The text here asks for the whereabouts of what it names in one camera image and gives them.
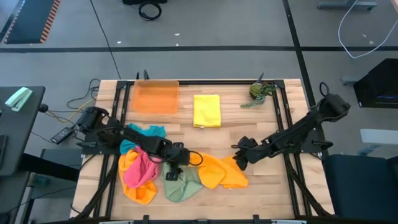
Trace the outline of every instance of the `orange plastic container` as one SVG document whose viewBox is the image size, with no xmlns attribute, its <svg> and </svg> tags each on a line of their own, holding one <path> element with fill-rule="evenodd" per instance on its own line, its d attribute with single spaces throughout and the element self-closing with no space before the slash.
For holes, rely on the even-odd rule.
<svg viewBox="0 0 398 224">
<path fill-rule="evenodd" d="M 138 113 L 175 114 L 178 109 L 178 81 L 136 80 L 132 109 Z"/>
</svg>

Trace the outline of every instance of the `cloth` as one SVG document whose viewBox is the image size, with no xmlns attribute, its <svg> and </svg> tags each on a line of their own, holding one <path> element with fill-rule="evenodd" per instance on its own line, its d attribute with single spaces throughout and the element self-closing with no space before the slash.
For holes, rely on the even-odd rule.
<svg viewBox="0 0 398 224">
<path fill-rule="evenodd" d="M 134 154 L 136 157 L 135 161 L 123 175 L 124 183 L 131 188 L 138 188 L 148 180 L 155 179 L 160 172 L 160 164 L 152 162 L 148 158 L 148 154 L 139 146 L 135 148 L 135 151 L 137 152 Z M 158 158 L 151 159 L 155 162 L 161 161 L 161 159 Z"/>
<path fill-rule="evenodd" d="M 203 185 L 200 183 L 196 167 L 180 166 L 182 173 L 177 181 L 166 180 L 166 173 L 170 171 L 170 165 L 163 163 L 163 183 L 166 198 L 172 202 L 182 202 L 194 196 Z"/>
<path fill-rule="evenodd" d="M 221 126 L 219 95 L 193 96 L 193 126 L 216 128 Z"/>
<path fill-rule="evenodd" d="M 119 159 L 119 177 L 122 183 L 123 193 L 133 202 L 147 205 L 155 197 L 157 188 L 152 180 L 147 181 L 138 188 L 131 188 L 124 183 L 123 176 L 139 157 L 138 152 L 130 150 L 127 154 L 121 155 Z"/>
<path fill-rule="evenodd" d="M 249 185 L 248 179 L 236 165 L 233 156 L 218 159 L 205 153 L 199 152 L 199 154 L 203 157 L 203 162 L 197 166 L 198 175 L 205 187 L 215 189 L 222 185 L 224 188 L 230 189 L 245 188 Z M 191 153 L 190 162 L 192 164 L 199 164 L 200 161 L 199 155 Z"/>
<path fill-rule="evenodd" d="M 163 126 L 153 126 L 151 125 L 149 129 L 144 130 L 140 127 L 138 127 L 135 124 L 129 124 L 128 128 L 131 128 L 135 131 L 140 132 L 143 135 L 146 136 L 159 136 L 159 137 L 166 137 L 166 130 L 164 129 Z M 120 154 L 124 155 L 126 154 L 130 149 L 134 149 L 137 146 L 136 143 L 133 143 L 131 141 L 123 140 L 123 142 L 120 144 Z"/>
</svg>

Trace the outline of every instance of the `black stand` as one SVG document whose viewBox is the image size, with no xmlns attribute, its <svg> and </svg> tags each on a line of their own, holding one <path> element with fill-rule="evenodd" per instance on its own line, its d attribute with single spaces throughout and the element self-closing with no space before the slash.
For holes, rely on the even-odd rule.
<svg viewBox="0 0 398 224">
<path fill-rule="evenodd" d="M 79 170 L 23 153 L 19 169 L 77 182 Z"/>
</svg>

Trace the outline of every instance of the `butcher block table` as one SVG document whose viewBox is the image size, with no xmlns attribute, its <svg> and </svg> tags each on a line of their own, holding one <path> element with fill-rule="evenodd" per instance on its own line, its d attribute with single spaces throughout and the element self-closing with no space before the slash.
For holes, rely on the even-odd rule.
<svg viewBox="0 0 398 224">
<path fill-rule="evenodd" d="M 299 79 L 284 81 L 295 123 L 306 115 L 307 102 Z M 99 87 L 96 106 L 107 109 L 109 113 L 112 110 L 116 83 L 117 80 L 103 80 Z M 176 114 L 168 116 L 135 113 L 129 102 L 125 124 L 134 123 L 142 128 L 148 128 L 150 125 L 165 126 L 167 139 L 184 142 L 189 150 L 223 158 L 236 152 L 231 145 L 237 144 L 243 136 L 255 138 L 259 142 L 278 128 L 271 96 L 267 97 L 263 105 L 240 108 L 241 104 L 251 100 L 248 90 L 249 85 L 180 85 Z M 119 99 L 120 108 L 123 91 Z M 221 127 L 193 128 L 193 96 L 212 94 L 220 95 Z M 280 107 L 283 108 L 280 92 L 279 99 Z M 281 113 L 284 126 L 287 128 L 283 110 Z M 120 115 L 121 109 L 118 109 L 118 119 Z M 109 158 L 109 168 L 112 161 L 113 156 Z M 321 160 L 309 154 L 301 154 L 301 161 L 308 189 L 326 211 L 334 213 Z M 97 155 L 82 168 L 73 201 L 73 208 L 76 210 L 81 211 L 96 192 L 102 162 L 103 156 Z M 192 198 L 180 203 L 166 199 L 162 178 L 159 176 L 154 181 L 158 188 L 157 195 L 148 205 L 128 199 L 123 194 L 118 175 L 111 219 L 142 220 L 143 215 L 149 215 L 151 220 L 231 220 L 252 219 L 254 214 L 258 214 L 261 219 L 294 218 L 283 155 L 249 164 L 244 173 L 249 180 L 249 186 L 245 189 L 224 189 L 219 186 L 210 190 L 204 187 Z M 302 195 L 297 186 L 296 191 L 300 213 L 304 215 Z M 107 198 L 108 190 L 102 197 L 100 216 L 105 214 Z M 77 213 L 71 211 L 71 217 L 76 215 Z"/>
</svg>

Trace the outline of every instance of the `green cloth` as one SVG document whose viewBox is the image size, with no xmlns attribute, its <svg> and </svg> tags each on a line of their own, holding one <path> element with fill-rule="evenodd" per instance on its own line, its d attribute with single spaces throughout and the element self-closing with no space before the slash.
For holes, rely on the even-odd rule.
<svg viewBox="0 0 398 224">
<path fill-rule="evenodd" d="M 166 173 L 170 171 L 170 165 L 163 163 L 162 175 L 167 199 L 172 202 L 182 202 L 195 195 L 203 185 L 200 182 L 196 167 L 180 166 L 182 173 L 177 181 L 166 180 Z"/>
</svg>

